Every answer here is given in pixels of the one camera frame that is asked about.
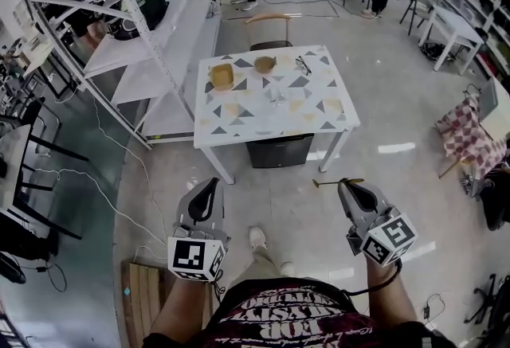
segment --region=white table in background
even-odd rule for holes
[[[303,57],[312,73],[296,64]],[[262,75],[258,57],[275,57],[277,65]],[[233,87],[218,91],[210,83],[215,65],[231,64]],[[359,126],[359,118],[325,45],[265,49],[200,61],[194,121],[194,146],[218,173],[234,184],[212,147],[309,133],[335,133],[320,171],[328,170]]]
[[[475,31],[475,29],[463,17],[445,10],[442,7],[434,6],[432,15],[430,16],[427,26],[423,30],[422,39],[420,39],[418,46],[421,47],[425,43],[433,25],[436,26],[437,30],[447,40],[445,49],[437,60],[433,70],[439,70],[442,63],[448,56],[448,52],[452,49],[453,44],[457,43],[469,48],[468,57],[466,58],[464,65],[462,65],[459,70],[459,75],[462,75],[477,54],[478,49],[480,49],[480,47],[484,44],[484,41],[481,39],[480,35],[478,35],[477,31]]]

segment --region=cable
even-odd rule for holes
[[[159,213],[159,216],[161,217],[161,225],[163,227],[163,231],[165,232],[165,237],[168,237],[168,233],[167,233],[167,230],[165,228],[165,220],[163,218],[163,213],[161,212],[161,209],[158,207],[158,204],[156,204],[156,201],[154,199],[154,190],[152,189],[152,185],[151,185],[151,180],[149,179],[149,173],[147,172],[147,168],[145,167],[145,164],[143,163],[142,159],[136,155],[135,153],[133,153],[131,150],[129,150],[127,147],[123,146],[122,144],[120,144],[118,141],[116,141],[115,139],[113,139],[112,137],[110,137],[109,135],[106,134],[106,132],[103,130],[103,128],[101,127],[101,120],[99,118],[99,110],[97,108],[97,104],[96,104],[96,98],[93,96],[92,97],[93,100],[94,100],[94,107],[96,108],[96,118],[97,118],[97,126],[98,128],[101,130],[101,132],[103,133],[104,137],[106,137],[107,139],[110,139],[111,141],[113,141],[115,144],[117,144],[118,146],[122,147],[123,149],[125,149],[129,154],[131,154],[133,157],[135,157],[138,161],[141,162],[142,166],[143,166],[143,170],[145,171],[145,176],[147,177],[147,183],[149,185],[149,191],[151,191],[151,200],[152,200],[152,203],[154,204],[155,208],[157,209],[158,213]]]
[[[383,288],[385,288],[386,286],[390,285],[391,283],[393,283],[393,281],[397,278],[397,276],[400,274],[400,272],[402,271],[402,261],[399,259],[397,260],[397,262],[395,263],[395,266],[397,267],[397,271],[392,275],[392,277],[390,277],[388,280],[386,280],[384,283],[381,283],[377,286],[374,286],[374,287],[369,287],[369,288],[366,288],[364,290],[360,290],[360,291],[347,291],[347,290],[342,290],[343,293],[349,297],[353,297],[355,295],[360,295],[360,294],[365,294],[365,293],[373,293],[375,291],[379,291],[379,290],[382,290]]]
[[[158,260],[166,260],[166,259],[167,259],[166,257],[157,257],[157,256],[154,254],[154,252],[152,252],[152,251],[151,251],[151,249],[150,249],[148,246],[139,246],[138,248],[136,248],[135,257],[133,258],[133,263],[135,263],[135,262],[136,262],[136,257],[138,256],[138,251],[139,251],[140,249],[146,249],[146,250],[148,250],[148,251],[151,253],[151,255],[153,255],[153,257],[155,257],[155,258],[156,258],[156,259],[158,259]]]
[[[99,190],[99,192],[101,193],[101,195],[103,195],[104,199],[106,199],[107,203],[112,207],[112,209],[118,213],[121,217],[125,217],[126,219],[128,219],[131,223],[133,223],[134,225],[138,226],[139,228],[143,229],[145,232],[147,232],[149,235],[151,235],[152,237],[154,237],[159,243],[167,246],[167,243],[162,241],[161,239],[159,239],[154,233],[152,233],[149,229],[147,229],[145,226],[142,226],[141,224],[135,222],[133,220],[133,218],[129,217],[128,215],[126,215],[125,213],[122,213],[120,212],[115,206],[113,206],[113,204],[110,202],[110,200],[108,199],[108,197],[106,196],[106,194],[103,192],[103,190],[101,189],[101,187],[99,186],[99,183],[94,179],[92,178],[90,175],[88,175],[87,173],[85,172],[80,172],[80,171],[76,171],[76,170],[70,170],[70,169],[67,169],[67,168],[62,168],[61,170],[57,171],[57,170],[43,170],[42,168],[35,168],[36,171],[42,171],[42,172],[45,172],[45,173],[55,173],[57,174],[57,180],[60,181],[61,179],[61,173],[64,172],[64,171],[68,171],[68,172],[72,172],[72,173],[76,173],[76,174],[79,174],[79,175],[86,175],[87,177],[89,177],[90,179],[92,179],[95,183],[96,183],[96,187],[97,189]]]

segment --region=table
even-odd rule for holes
[[[275,57],[277,65],[262,75],[258,57]],[[296,63],[303,57],[312,70]],[[233,87],[218,91],[210,82],[215,65],[231,64]],[[261,139],[331,133],[320,171],[328,170],[359,118],[325,45],[265,49],[200,61],[194,121],[194,146],[201,149],[229,184],[234,180],[212,147]]]
[[[56,229],[58,232],[79,240],[81,239],[80,236],[51,222],[48,218],[42,216],[38,211],[27,205],[20,197],[17,196],[18,177],[22,166],[29,170],[33,170],[23,164],[23,158],[25,157],[29,139],[35,143],[51,148],[52,150],[60,151],[62,154],[66,154],[70,157],[83,159],[85,161],[88,161],[88,159],[80,156],[79,154],[73,153],[72,151],[57,147],[45,142],[44,140],[40,140],[39,138],[32,136],[31,131],[32,126],[25,125],[6,133],[0,138],[0,153],[3,154],[3,159],[7,163],[7,174],[4,178],[0,178],[0,209],[9,212],[12,212],[10,211],[11,209],[18,209],[29,217],[41,222],[43,225]],[[29,185],[23,186],[41,190],[46,188]]]
[[[459,70],[459,75],[462,75],[462,73],[464,73],[464,71],[468,68],[469,64],[477,54],[478,49],[480,49],[480,47],[484,44],[484,41],[481,39],[480,35],[478,35],[477,31],[475,31],[474,28],[463,17],[440,6],[434,5],[430,20],[427,22],[427,26],[423,31],[422,38],[418,43],[419,47],[422,47],[425,43],[433,25],[436,26],[439,32],[447,40],[445,49],[437,60],[433,70],[439,70],[442,63],[448,56],[449,51],[452,49],[453,44],[458,43],[470,48],[469,55],[464,65]]]

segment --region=red checkered fabric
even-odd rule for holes
[[[478,96],[468,96],[461,104],[436,122],[443,136],[446,156],[469,162],[474,178],[483,178],[507,150],[504,140],[494,141],[479,124]]]

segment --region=bowl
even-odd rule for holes
[[[255,60],[255,69],[259,73],[270,73],[277,64],[276,58],[271,57],[258,57]]]
[[[231,64],[214,66],[209,73],[209,78],[217,90],[229,90],[233,87],[233,69]]]

